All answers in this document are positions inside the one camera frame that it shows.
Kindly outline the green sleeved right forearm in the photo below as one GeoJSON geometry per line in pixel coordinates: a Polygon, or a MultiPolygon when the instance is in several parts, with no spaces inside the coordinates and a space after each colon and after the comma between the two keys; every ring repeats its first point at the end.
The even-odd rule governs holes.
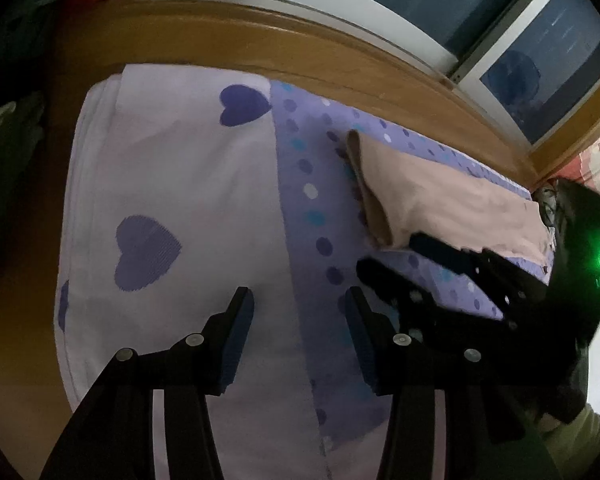
{"type": "Polygon", "coordinates": [[[569,424],[543,415],[536,430],[564,479],[577,479],[600,457],[600,414],[588,403],[569,424]]]}

